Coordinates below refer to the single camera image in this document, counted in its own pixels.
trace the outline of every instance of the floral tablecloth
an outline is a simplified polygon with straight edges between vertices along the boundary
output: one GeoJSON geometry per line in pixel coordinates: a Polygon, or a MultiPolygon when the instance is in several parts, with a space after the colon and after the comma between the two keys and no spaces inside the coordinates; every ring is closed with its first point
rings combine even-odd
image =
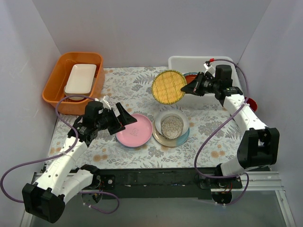
{"type": "MultiPolygon", "coordinates": [[[[190,122],[190,134],[186,143],[179,147],[169,148],[159,144],[152,136],[139,148],[122,146],[115,135],[108,131],[100,131],[98,137],[91,143],[75,164],[84,164],[98,168],[173,168],[193,167],[196,152],[205,139],[230,115],[215,100],[210,104],[163,105],[155,101],[151,94],[154,78],[166,67],[145,68],[110,68],[105,69],[105,83],[102,94],[110,97],[112,107],[121,102],[131,114],[143,114],[151,121],[161,110],[177,108],[185,113],[190,122]]],[[[73,124],[76,116],[63,115],[63,118],[73,124]]],[[[58,121],[49,156],[60,151],[69,128],[58,121]]],[[[235,121],[230,121],[219,131],[202,150],[198,166],[214,167],[219,163],[233,158],[237,153],[241,132],[235,121]]]]}

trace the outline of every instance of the orange tray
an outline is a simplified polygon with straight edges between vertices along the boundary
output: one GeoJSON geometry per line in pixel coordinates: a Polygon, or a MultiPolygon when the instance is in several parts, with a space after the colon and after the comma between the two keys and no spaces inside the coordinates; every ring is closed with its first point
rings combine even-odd
{"type": "MultiPolygon", "coordinates": [[[[57,103],[65,97],[64,87],[75,64],[95,64],[97,66],[96,80],[90,97],[100,97],[105,80],[102,56],[93,52],[69,52],[62,55],[57,61],[42,93],[43,99],[53,107],[56,107],[57,103]]],[[[85,106],[89,101],[89,99],[81,101],[67,99],[60,104],[58,111],[63,114],[81,115],[84,114],[85,106]]]]}

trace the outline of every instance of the white wall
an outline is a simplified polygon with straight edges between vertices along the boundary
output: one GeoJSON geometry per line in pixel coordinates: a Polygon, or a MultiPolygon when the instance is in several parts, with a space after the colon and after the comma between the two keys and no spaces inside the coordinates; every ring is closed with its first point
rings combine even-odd
{"type": "Polygon", "coordinates": [[[270,0],[33,0],[61,53],[97,51],[107,67],[172,55],[239,61],[270,0]]]}
{"type": "MultiPolygon", "coordinates": [[[[17,164],[46,156],[54,109],[41,98],[59,51],[31,0],[0,0],[0,175],[17,164]]],[[[43,164],[13,171],[4,181],[12,196],[43,164]]],[[[24,205],[0,193],[0,226],[20,225],[24,205]]]]}
{"type": "Polygon", "coordinates": [[[247,73],[257,115],[280,131],[278,161],[297,226],[303,226],[303,2],[272,0],[240,65],[247,73]]]}

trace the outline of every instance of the cable clip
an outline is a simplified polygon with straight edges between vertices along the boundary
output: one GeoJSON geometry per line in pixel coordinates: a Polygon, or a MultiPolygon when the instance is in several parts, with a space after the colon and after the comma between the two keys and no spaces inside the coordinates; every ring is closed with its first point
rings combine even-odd
{"type": "Polygon", "coordinates": [[[243,102],[240,103],[240,105],[239,105],[238,107],[240,107],[240,106],[242,106],[242,105],[244,105],[244,107],[250,106],[248,103],[245,103],[245,102],[243,101],[243,102]]]}

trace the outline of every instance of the black metal base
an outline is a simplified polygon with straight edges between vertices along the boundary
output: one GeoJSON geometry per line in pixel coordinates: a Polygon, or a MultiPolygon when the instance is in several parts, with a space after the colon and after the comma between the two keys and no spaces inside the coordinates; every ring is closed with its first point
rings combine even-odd
{"type": "MultiPolygon", "coordinates": [[[[215,168],[200,168],[204,174],[213,175],[215,168]]],[[[168,169],[102,169],[95,172],[103,182],[102,189],[119,198],[198,198],[211,200],[211,189],[232,183],[242,188],[237,178],[231,180],[201,179],[194,168],[168,169]]]]}

